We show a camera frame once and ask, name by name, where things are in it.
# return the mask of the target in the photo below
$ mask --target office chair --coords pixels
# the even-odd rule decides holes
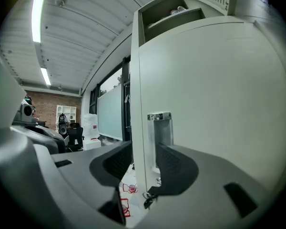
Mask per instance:
[[[71,127],[67,129],[69,135],[68,150],[71,152],[83,150],[82,141],[84,136],[82,135],[82,132],[83,128],[79,123],[73,123]]]

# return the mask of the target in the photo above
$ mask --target tree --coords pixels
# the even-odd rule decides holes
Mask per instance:
[[[118,85],[120,85],[122,83],[122,74],[120,76],[118,76],[117,79],[118,79],[119,83],[117,85],[114,85],[113,88],[116,88]]]
[[[107,90],[100,90],[100,96],[103,96],[105,93],[107,93]]]

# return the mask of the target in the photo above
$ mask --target whiteboard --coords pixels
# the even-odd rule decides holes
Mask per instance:
[[[121,84],[98,98],[97,115],[99,133],[122,141]]]

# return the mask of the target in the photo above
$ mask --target fluorescent light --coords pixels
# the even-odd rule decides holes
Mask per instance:
[[[46,68],[41,68],[41,73],[43,75],[44,81],[46,82],[47,85],[51,85],[48,73],[47,73],[47,69]]]
[[[41,13],[44,0],[34,0],[32,8],[32,35],[34,42],[41,42]]]

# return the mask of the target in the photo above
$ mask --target ceiling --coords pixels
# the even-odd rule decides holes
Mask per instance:
[[[66,0],[62,7],[45,0],[38,48],[31,35],[32,1],[19,2],[2,26],[5,64],[22,84],[44,88],[40,67],[46,67],[52,89],[78,92],[101,55],[132,24],[133,13],[151,0]]]

